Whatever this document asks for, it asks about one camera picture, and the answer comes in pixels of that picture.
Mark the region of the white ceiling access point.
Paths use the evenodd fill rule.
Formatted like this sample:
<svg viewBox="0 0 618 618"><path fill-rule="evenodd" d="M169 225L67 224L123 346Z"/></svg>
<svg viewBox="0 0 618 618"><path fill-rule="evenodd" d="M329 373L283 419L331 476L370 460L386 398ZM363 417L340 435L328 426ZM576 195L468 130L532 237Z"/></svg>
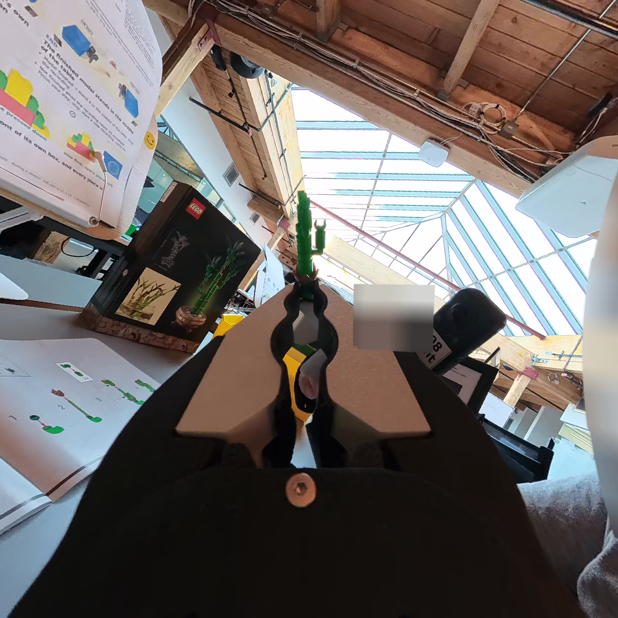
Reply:
<svg viewBox="0 0 618 618"><path fill-rule="evenodd" d="M450 148L437 140L429 138L423 142L418 151L418 160L431 166L441 167L450 153Z"/></svg>

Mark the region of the lego instruction booklet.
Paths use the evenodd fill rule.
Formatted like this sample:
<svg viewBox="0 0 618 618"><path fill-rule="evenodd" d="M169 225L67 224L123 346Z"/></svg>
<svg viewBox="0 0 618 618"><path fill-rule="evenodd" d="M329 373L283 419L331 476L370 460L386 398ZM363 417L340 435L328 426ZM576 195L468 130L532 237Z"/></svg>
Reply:
<svg viewBox="0 0 618 618"><path fill-rule="evenodd" d="M160 384L96 339L1 341L1 533L89 477Z"/></svg>

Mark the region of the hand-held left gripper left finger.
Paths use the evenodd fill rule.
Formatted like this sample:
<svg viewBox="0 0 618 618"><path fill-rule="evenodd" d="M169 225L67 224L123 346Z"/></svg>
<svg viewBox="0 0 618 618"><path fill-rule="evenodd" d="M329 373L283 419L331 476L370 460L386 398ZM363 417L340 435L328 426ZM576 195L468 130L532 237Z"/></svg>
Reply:
<svg viewBox="0 0 618 618"><path fill-rule="evenodd" d="M275 334L281 327L283 343L289 344L288 306L296 291L285 286L223 336L213 337L217 351L175 428L179 435L242 444L259 468L291 467L297 426Z"/></svg>

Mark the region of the printed instruction sheet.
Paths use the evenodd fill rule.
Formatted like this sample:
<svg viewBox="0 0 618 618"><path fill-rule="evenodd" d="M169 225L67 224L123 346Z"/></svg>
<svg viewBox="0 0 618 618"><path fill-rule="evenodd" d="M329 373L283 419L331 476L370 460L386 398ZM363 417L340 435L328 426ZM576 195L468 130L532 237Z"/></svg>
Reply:
<svg viewBox="0 0 618 618"><path fill-rule="evenodd" d="M94 236L125 233L161 71L141 1L1 1L1 195Z"/></svg>

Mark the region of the white curved object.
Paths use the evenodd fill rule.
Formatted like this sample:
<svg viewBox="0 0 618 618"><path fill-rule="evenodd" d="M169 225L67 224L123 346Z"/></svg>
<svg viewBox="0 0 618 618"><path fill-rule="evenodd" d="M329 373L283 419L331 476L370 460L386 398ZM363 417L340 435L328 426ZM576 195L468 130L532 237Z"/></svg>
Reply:
<svg viewBox="0 0 618 618"><path fill-rule="evenodd" d="M587 143L521 196L517 210L568 237L599 232L586 290L583 382L603 499L617 535L617 137Z"/></svg>

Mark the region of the white paper board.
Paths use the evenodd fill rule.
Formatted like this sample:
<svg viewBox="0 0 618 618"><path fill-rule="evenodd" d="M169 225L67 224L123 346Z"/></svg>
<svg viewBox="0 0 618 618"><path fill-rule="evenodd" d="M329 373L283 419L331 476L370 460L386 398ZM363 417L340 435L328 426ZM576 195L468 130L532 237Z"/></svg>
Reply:
<svg viewBox="0 0 618 618"><path fill-rule="evenodd" d="M253 299L255 308L259 308L286 286L282 263L267 245L264 245L263 250L265 260L257 273Z"/></svg>

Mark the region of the person's grey printed shirt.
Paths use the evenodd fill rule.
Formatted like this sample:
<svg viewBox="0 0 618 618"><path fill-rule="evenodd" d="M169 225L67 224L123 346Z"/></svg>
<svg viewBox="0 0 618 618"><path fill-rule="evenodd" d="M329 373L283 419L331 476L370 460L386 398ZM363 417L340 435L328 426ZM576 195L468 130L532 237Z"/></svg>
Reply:
<svg viewBox="0 0 618 618"><path fill-rule="evenodd" d="M588 617L617 617L617 538L597 473L518 485L560 581Z"/></svg>

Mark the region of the yellow stacked storage bins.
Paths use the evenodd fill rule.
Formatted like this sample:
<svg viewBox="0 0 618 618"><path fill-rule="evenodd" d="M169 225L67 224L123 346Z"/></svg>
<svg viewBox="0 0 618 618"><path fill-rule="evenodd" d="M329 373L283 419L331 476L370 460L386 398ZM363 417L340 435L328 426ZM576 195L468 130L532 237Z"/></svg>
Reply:
<svg viewBox="0 0 618 618"><path fill-rule="evenodd" d="M220 319L220 322L213 333L213 337L224 336L228 330L233 328L242 320L244 320L244 316L241 314L225 314ZM311 345L293 344L283 358L289 379L292 410L294 411L296 418L302 423L307 423L310 420L312 413L305 412L298 407L295 396L295 383L301 364L314 352L315 349Z"/></svg>

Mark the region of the green lego bamboo branch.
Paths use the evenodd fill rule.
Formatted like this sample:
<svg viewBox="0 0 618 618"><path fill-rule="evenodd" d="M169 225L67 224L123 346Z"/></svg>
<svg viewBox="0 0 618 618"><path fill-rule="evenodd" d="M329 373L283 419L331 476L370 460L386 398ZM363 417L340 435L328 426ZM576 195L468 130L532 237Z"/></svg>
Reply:
<svg viewBox="0 0 618 618"><path fill-rule="evenodd" d="M313 310L323 307L322 293L318 283L318 269L314 256L322 256L326 246L326 223L314 224L311 200L303 190L298 191L298 212L296 224L297 264L294 277L302 300L311 302Z"/></svg>

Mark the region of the black round ceiling fixture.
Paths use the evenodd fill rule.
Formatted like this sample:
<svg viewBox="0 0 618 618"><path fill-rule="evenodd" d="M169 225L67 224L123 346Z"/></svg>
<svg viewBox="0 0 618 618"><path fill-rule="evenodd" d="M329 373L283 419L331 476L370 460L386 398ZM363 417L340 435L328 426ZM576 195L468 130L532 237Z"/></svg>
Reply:
<svg viewBox="0 0 618 618"><path fill-rule="evenodd" d="M254 62L236 54L229 52L230 65L233 70L247 80L258 79L265 73L265 69Z"/></svg>

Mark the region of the dark lego set box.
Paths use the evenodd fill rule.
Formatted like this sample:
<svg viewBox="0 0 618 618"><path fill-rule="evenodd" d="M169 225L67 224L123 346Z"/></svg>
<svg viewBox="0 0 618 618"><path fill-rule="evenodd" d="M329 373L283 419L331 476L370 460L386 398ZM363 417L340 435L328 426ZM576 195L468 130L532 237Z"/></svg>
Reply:
<svg viewBox="0 0 618 618"><path fill-rule="evenodd" d="M195 353L260 252L197 189L174 181L84 307L83 322Z"/></svg>

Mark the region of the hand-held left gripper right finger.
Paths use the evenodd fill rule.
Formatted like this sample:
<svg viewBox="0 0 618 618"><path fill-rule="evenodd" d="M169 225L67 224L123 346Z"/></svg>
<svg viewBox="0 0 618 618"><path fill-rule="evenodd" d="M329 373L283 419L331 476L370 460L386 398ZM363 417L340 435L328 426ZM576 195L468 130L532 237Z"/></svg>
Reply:
<svg viewBox="0 0 618 618"><path fill-rule="evenodd" d="M353 307L328 286L314 295L318 318L318 395L309 439L318 467L351 465L359 448L431 434L413 390L391 351L353 345Z"/></svg>

